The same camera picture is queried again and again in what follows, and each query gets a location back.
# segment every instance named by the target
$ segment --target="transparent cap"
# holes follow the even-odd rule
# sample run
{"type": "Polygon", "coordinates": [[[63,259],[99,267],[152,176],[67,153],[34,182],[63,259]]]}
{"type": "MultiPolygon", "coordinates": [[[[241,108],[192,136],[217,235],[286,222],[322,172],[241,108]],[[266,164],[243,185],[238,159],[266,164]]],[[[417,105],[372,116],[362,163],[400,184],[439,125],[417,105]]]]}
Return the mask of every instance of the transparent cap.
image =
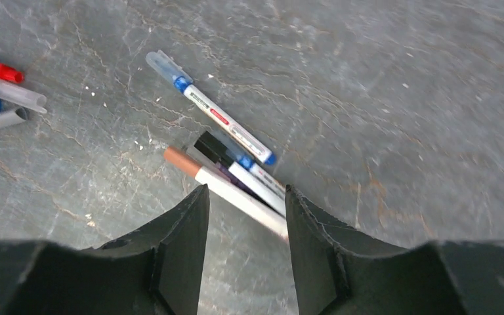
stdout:
{"type": "Polygon", "coordinates": [[[182,70],[182,68],[175,64],[163,51],[150,51],[146,55],[146,62],[164,79],[173,84],[175,80],[183,76],[188,84],[192,83],[192,78],[182,70]]]}
{"type": "Polygon", "coordinates": [[[45,97],[45,95],[2,80],[0,80],[0,99],[15,103],[38,113],[47,113],[47,110],[43,108],[47,102],[47,97],[45,97]]]}
{"type": "Polygon", "coordinates": [[[231,155],[233,155],[231,158],[239,160],[243,156],[248,156],[248,154],[246,154],[246,152],[244,152],[244,150],[241,149],[240,146],[238,144],[236,144],[236,142],[234,142],[228,136],[224,135],[221,131],[214,130],[211,132],[211,134],[217,140],[219,140],[219,142],[221,142],[224,146],[227,147],[227,150],[229,150],[232,153],[231,155]]]}

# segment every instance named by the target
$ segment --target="white marker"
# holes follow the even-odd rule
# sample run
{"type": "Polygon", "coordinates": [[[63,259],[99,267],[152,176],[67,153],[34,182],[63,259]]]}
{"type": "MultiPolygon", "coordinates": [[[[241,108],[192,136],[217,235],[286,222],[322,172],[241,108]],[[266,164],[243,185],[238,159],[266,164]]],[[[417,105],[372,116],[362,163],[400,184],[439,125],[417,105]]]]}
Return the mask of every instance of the white marker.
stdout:
{"type": "Polygon", "coordinates": [[[149,52],[147,63],[163,78],[171,82],[177,90],[191,100],[211,119],[216,121],[229,135],[235,138],[246,150],[249,150],[260,162],[272,165],[275,155],[246,131],[239,123],[217,106],[192,84],[192,78],[175,64],[163,51],[149,52]]]}

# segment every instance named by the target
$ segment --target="pen barrel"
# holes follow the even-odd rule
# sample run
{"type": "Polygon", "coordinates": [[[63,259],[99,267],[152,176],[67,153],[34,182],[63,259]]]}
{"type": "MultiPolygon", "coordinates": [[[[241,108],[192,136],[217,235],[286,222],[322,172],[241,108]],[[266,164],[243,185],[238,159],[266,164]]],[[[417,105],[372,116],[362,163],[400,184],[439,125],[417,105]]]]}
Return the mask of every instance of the pen barrel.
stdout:
{"type": "Polygon", "coordinates": [[[189,85],[184,90],[184,95],[198,106],[206,115],[217,122],[231,137],[240,143],[246,150],[254,155],[259,161],[265,163],[272,156],[271,150],[264,146],[239,123],[232,119],[225,111],[205,96],[194,85],[189,85]]]}
{"type": "Polygon", "coordinates": [[[279,198],[285,200],[285,187],[264,171],[259,165],[254,163],[252,167],[248,170],[254,177],[262,182],[267,188],[273,191],[279,198]]]}

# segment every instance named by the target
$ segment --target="pen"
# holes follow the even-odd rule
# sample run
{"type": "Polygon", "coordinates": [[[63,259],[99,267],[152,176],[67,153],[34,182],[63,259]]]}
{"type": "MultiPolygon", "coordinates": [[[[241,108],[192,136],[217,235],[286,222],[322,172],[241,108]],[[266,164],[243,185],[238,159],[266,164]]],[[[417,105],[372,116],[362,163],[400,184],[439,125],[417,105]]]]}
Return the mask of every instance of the pen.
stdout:
{"type": "Polygon", "coordinates": [[[273,210],[277,213],[286,217],[285,213],[285,201],[284,199],[277,196],[273,191],[268,189],[262,182],[257,178],[248,173],[242,166],[240,166],[235,161],[222,154],[219,148],[211,145],[211,143],[202,142],[200,139],[196,141],[194,147],[198,149],[203,155],[210,159],[213,163],[220,163],[222,166],[226,167],[231,174],[233,174],[238,180],[243,182],[250,190],[252,190],[256,195],[258,195],[263,201],[265,201],[273,210]]]}
{"type": "Polygon", "coordinates": [[[242,150],[236,142],[231,140],[231,138],[227,137],[219,130],[213,131],[211,134],[206,131],[202,136],[209,141],[218,140],[221,144],[226,146],[227,150],[225,153],[230,158],[259,179],[267,188],[276,193],[277,196],[285,199],[285,187],[269,175],[269,173],[264,171],[260,165],[258,165],[251,156],[246,154],[246,152],[242,150]]]}
{"type": "Polygon", "coordinates": [[[272,165],[275,155],[246,131],[239,123],[232,119],[212,100],[205,96],[192,84],[192,78],[175,64],[163,51],[149,52],[146,62],[164,79],[171,82],[177,90],[191,100],[211,119],[217,122],[229,135],[234,137],[244,148],[249,150],[260,162],[272,165]]]}
{"type": "Polygon", "coordinates": [[[287,223],[277,213],[172,146],[165,150],[163,157],[288,242],[287,223]]]}

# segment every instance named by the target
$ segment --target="gray marble surface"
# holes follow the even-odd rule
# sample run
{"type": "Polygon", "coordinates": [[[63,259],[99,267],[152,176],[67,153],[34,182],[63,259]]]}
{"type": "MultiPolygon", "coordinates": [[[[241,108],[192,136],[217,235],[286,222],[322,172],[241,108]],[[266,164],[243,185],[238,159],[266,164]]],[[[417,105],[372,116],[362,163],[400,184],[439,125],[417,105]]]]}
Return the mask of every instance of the gray marble surface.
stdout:
{"type": "MultiPolygon", "coordinates": [[[[49,112],[0,131],[0,238],[100,245],[193,189],[163,150],[215,125],[147,66],[157,49],[345,222],[408,247],[504,239],[489,0],[2,0],[0,61],[49,112]]],[[[200,314],[296,314],[288,246],[216,196],[210,218],[200,314]]]]}

